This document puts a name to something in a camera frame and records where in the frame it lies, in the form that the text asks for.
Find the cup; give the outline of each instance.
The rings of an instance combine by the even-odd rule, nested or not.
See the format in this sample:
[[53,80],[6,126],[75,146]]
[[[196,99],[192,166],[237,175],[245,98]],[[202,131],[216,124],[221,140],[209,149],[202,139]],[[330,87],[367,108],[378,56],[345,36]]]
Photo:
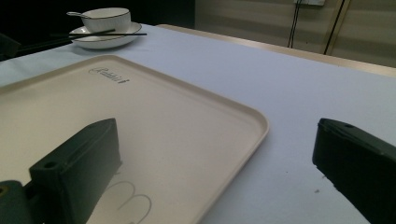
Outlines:
[[98,8],[82,13],[88,18],[81,18],[90,33],[115,29],[117,34],[125,34],[131,25],[131,12],[123,7]]

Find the white tablecloth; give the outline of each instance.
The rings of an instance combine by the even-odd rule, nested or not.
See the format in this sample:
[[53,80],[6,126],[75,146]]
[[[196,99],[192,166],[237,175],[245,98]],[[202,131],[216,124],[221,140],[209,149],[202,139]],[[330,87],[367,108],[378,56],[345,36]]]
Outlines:
[[70,44],[0,63],[0,85],[114,54],[260,110],[270,132],[203,223],[368,223],[312,163],[320,118],[396,145],[396,78],[143,25],[115,49]]

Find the black plastic part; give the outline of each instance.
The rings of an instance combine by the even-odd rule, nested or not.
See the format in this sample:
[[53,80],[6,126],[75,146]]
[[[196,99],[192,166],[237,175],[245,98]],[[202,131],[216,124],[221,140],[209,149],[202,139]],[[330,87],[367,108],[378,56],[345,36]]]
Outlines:
[[321,119],[313,163],[368,221],[396,223],[396,147],[348,123]]
[[34,224],[25,192],[19,181],[0,182],[0,223]]
[[115,119],[95,122],[33,165],[23,189],[0,182],[0,223],[84,224],[120,165]]
[[0,62],[14,58],[21,44],[7,35],[0,34]]

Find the saucer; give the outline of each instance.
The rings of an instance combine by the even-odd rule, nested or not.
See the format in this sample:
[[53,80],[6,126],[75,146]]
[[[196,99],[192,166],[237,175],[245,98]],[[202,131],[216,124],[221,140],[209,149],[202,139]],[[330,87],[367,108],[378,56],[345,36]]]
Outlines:
[[[133,34],[138,32],[142,25],[131,21],[131,25],[125,34]],[[70,32],[70,34],[84,34],[88,35],[90,32],[85,26],[79,27]],[[87,36],[72,40],[73,43],[85,49],[109,49],[135,40],[137,35],[110,35],[110,36]]]

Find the screw hole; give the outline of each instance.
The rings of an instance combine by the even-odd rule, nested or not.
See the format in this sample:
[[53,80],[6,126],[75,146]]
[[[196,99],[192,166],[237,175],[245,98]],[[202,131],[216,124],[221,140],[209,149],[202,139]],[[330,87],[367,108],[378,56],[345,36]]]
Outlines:
[[44,165],[44,168],[49,169],[49,168],[52,168],[52,167],[54,167],[54,166],[56,166],[56,162],[50,161],[50,162],[47,162],[47,163]]
[[8,187],[7,186],[0,186],[0,197],[7,193]]

